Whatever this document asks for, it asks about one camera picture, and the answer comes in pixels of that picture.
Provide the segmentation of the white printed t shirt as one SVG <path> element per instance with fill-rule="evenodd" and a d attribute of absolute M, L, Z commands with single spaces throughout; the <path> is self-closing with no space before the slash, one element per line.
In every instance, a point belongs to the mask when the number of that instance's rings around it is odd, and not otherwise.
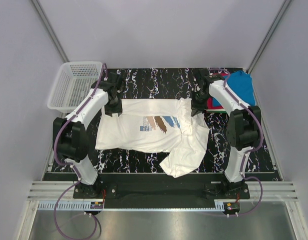
<path fill-rule="evenodd" d="M 203 113 L 191 115 L 191 99 L 123 99 L 122 110 L 101 115 L 96 150 L 168 153 L 160 167 L 174 178 L 199 168 L 210 129 Z"/>

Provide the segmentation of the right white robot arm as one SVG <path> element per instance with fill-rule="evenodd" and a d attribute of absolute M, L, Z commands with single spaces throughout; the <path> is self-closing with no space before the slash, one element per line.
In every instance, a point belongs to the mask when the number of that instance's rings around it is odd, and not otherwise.
<path fill-rule="evenodd" d="M 226 138 L 231 146 L 225 177 L 230 184 L 245 180 L 246 161 L 251 152 L 263 145 L 264 134 L 261 126 L 261 110 L 243 101 L 228 85 L 230 73 L 226 78 L 221 74 L 210 74 L 202 68 L 194 73 L 198 89 L 191 93 L 191 116 L 207 109 L 207 100 L 215 98 L 229 116 Z"/>

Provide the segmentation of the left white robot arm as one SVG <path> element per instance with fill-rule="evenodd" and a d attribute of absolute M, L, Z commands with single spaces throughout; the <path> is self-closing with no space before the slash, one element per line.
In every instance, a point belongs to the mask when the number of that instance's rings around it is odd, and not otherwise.
<path fill-rule="evenodd" d="M 94 185 L 98 177 L 88 157 L 89 138 L 87 128 L 97 113 L 112 117 L 123 112 L 121 86 L 123 79 L 117 73 L 110 73 L 92 86 L 88 96 L 64 118 L 53 121 L 54 159 L 60 166 L 69 166 L 84 185 Z"/>

